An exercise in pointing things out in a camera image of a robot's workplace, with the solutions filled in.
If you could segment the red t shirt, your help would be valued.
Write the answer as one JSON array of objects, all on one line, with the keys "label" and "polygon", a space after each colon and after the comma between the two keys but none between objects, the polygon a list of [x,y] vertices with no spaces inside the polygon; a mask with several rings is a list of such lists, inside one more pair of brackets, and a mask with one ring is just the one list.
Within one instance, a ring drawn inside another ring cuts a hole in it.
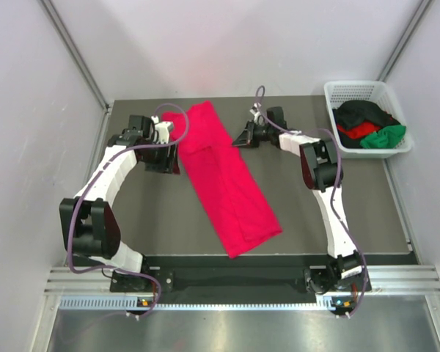
[{"label": "red t shirt", "polygon": [[362,149],[361,140],[374,132],[378,132],[381,130],[381,127],[371,122],[363,122],[350,130],[346,130],[343,126],[337,124],[337,129],[343,147],[348,149]]}]

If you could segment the aluminium corner post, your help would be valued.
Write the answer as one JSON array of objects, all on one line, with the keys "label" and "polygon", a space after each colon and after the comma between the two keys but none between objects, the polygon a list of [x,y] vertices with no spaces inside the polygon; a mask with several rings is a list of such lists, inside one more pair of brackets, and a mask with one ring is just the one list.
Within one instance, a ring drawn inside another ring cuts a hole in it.
[{"label": "aluminium corner post", "polygon": [[50,0],[37,0],[37,3],[41,6],[51,25],[54,27],[59,39],[61,40],[61,43],[69,53],[70,58],[81,74],[81,77],[85,81],[98,105],[102,108],[102,110],[106,111],[109,108],[109,103],[105,99],[71,33],[62,20],[62,16],[59,14],[58,9]]},{"label": "aluminium corner post", "polygon": [[403,54],[408,47],[408,44],[411,42],[413,36],[424,21],[426,15],[429,13],[434,3],[434,0],[418,1],[415,10],[408,20],[408,23],[405,25],[401,35],[397,39],[395,46],[391,51],[391,54],[385,61],[384,66],[378,74],[378,81],[386,82],[388,80],[392,71],[395,69],[398,62],[403,57]]}]

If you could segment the right aluminium corner post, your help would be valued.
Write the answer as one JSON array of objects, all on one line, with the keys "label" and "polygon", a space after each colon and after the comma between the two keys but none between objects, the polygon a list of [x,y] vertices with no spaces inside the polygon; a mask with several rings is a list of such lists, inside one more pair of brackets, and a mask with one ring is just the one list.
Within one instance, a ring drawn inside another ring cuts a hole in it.
[{"label": "right aluminium corner post", "polygon": [[434,0],[418,1],[415,10],[408,20],[408,23],[405,25],[401,35],[397,39],[395,46],[391,51],[391,54],[385,61],[384,66],[378,74],[378,81],[386,82],[388,80],[392,71],[395,69],[398,62],[403,57],[403,54],[408,47],[408,44],[411,42],[413,36],[424,21],[426,15],[429,13],[434,3]]}]

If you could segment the aluminium frame rail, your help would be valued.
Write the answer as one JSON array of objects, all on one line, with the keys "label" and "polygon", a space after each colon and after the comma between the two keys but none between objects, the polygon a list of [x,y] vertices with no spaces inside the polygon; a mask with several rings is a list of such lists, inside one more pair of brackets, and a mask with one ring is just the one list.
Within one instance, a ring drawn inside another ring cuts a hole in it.
[{"label": "aluminium frame rail", "polygon": [[[368,267],[370,296],[423,296],[440,294],[440,279],[430,265],[371,265]],[[44,294],[47,296],[147,296],[147,291],[118,288],[108,273],[75,274],[69,268],[51,270]]]}]

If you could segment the left aluminium corner post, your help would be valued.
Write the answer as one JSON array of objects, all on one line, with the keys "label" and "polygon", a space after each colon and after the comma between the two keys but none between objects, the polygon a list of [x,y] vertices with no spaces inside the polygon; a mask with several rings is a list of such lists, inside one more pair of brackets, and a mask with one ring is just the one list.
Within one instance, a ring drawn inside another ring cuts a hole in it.
[{"label": "left aluminium corner post", "polygon": [[81,77],[85,81],[98,105],[102,108],[102,110],[106,111],[109,108],[109,103],[105,99],[71,33],[62,20],[62,16],[59,14],[58,9],[50,0],[37,0],[37,3],[41,6],[51,25],[54,27],[59,39],[61,40],[61,43],[69,53],[70,58],[81,74]]}]

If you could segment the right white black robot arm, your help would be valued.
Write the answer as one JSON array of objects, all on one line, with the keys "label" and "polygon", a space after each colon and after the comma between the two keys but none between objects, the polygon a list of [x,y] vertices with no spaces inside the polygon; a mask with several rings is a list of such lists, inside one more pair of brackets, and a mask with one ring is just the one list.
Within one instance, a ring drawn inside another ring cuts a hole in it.
[{"label": "right white black robot arm", "polygon": [[320,139],[287,128],[279,106],[262,111],[261,104],[250,108],[252,118],[234,147],[257,148],[270,142],[280,150],[299,157],[305,186],[315,197],[327,238],[327,263],[322,271],[307,269],[307,289],[323,295],[330,290],[352,290],[360,284],[367,288],[367,264],[362,251],[350,234],[342,201],[342,159],[333,137]]}]

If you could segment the black t shirt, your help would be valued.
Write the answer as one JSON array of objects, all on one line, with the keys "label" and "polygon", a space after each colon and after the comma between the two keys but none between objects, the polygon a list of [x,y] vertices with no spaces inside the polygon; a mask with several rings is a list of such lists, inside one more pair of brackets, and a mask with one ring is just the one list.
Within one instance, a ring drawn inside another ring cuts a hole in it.
[{"label": "black t shirt", "polygon": [[371,122],[381,128],[400,124],[390,113],[368,100],[346,101],[337,109],[333,109],[332,113],[336,124],[340,124],[346,130],[363,122]]}]

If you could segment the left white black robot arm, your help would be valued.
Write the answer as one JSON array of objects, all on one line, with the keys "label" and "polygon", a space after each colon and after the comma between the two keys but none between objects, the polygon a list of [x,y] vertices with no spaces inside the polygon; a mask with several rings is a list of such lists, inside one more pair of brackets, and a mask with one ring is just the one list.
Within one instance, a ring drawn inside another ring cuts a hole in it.
[{"label": "left white black robot arm", "polygon": [[67,264],[75,274],[84,274],[74,266],[74,257],[98,262],[96,269],[113,270],[126,276],[134,290],[160,284],[150,273],[146,257],[122,241],[112,206],[126,177],[139,163],[149,172],[180,172],[177,144],[172,141],[172,122],[157,116],[131,115],[128,127],[114,134],[103,158],[88,183],[73,197],[64,198],[59,216]]}]

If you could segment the pink t shirt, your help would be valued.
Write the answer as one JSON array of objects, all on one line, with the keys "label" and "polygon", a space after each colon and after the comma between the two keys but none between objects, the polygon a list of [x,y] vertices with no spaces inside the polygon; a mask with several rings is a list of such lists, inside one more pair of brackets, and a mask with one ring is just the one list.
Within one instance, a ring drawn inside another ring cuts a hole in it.
[{"label": "pink t shirt", "polygon": [[260,187],[210,101],[186,114],[166,112],[171,136],[192,186],[229,258],[282,232]]}]

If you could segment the white plastic basket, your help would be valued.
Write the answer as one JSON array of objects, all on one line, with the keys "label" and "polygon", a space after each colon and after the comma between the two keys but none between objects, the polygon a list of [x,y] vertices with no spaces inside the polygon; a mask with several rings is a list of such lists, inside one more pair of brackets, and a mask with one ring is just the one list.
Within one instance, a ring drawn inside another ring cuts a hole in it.
[{"label": "white plastic basket", "polygon": [[[395,93],[387,84],[380,81],[330,81],[324,84],[324,93],[331,128],[344,158],[389,158],[398,153],[407,153],[411,149],[412,140],[408,132],[406,118],[403,115]],[[343,147],[332,110],[337,109],[342,103],[350,100],[368,100],[390,113],[400,122],[400,125],[406,126],[404,139],[394,149],[348,149]]]}]

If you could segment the green t shirt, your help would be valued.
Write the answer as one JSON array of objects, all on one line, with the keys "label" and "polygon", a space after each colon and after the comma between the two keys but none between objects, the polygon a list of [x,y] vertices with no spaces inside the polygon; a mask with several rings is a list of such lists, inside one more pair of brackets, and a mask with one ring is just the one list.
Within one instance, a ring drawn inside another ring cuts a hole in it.
[{"label": "green t shirt", "polygon": [[406,126],[390,125],[364,137],[360,146],[364,149],[394,149],[405,135]]}]

